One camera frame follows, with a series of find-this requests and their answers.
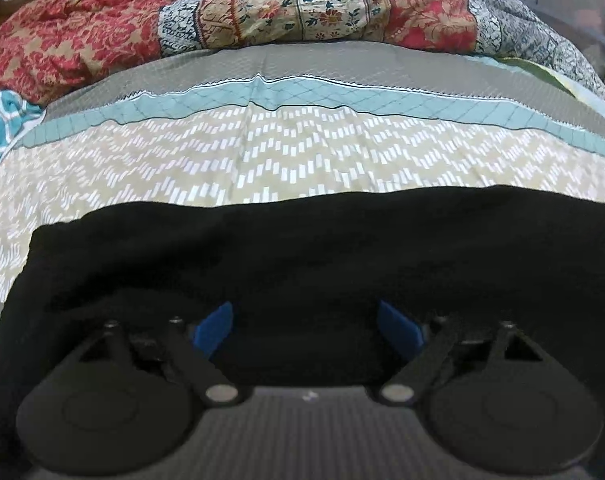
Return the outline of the patterned bed sheet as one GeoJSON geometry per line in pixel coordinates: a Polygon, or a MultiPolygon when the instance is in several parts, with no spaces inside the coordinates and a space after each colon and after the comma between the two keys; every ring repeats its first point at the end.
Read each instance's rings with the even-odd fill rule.
{"type": "Polygon", "coordinates": [[[605,101],[530,62],[374,42],[161,58],[40,106],[0,161],[0,315],[39,226],[504,184],[605,203],[605,101]]]}

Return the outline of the red floral patchwork quilt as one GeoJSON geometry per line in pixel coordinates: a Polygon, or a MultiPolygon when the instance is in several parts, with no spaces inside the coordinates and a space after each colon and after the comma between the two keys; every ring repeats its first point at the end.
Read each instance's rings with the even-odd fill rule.
{"type": "Polygon", "coordinates": [[[34,0],[0,26],[0,91],[45,106],[188,51],[333,40],[521,58],[605,94],[582,52],[519,0],[34,0]]]}

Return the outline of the teal white lattice pillow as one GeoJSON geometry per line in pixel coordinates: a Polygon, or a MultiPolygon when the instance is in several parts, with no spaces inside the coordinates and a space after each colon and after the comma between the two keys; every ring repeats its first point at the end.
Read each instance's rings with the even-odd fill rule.
{"type": "Polygon", "coordinates": [[[45,111],[17,92],[0,91],[0,161],[20,137],[42,122],[45,111]]]}

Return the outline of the black pants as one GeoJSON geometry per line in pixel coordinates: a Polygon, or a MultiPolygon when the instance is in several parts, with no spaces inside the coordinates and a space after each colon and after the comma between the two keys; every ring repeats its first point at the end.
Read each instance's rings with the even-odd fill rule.
{"type": "Polygon", "coordinates": [[[0,479],[605,479],[605,204],[490,186],[40,226],[0,319],[0,479]],[[388,302],[461,338],[414,405],[388,302]],[[161,346],[225,302],[207,405],[161,346]]]}

